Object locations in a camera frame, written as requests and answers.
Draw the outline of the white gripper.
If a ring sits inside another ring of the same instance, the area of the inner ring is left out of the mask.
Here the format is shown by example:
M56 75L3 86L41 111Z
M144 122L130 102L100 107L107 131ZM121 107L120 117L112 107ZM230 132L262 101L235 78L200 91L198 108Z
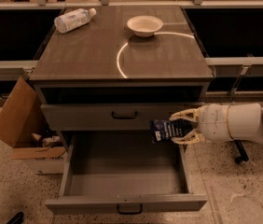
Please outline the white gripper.
M205 138L212 142L230 141L228 132L228 105L211 104L199 108L190 108L173 113L170 121L179 119L198 122L199 133L196 129L184 137L173 137L177 145L191 145L204 142Z

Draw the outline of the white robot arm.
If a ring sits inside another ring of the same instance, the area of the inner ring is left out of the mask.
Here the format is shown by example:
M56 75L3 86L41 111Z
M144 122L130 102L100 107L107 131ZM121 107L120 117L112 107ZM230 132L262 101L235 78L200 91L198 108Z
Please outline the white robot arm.
M173 137L176 144L202 141L227 142L235 140L263 144L263 105L204 105L173 113L170 121L185 119L198 124L184 137Z

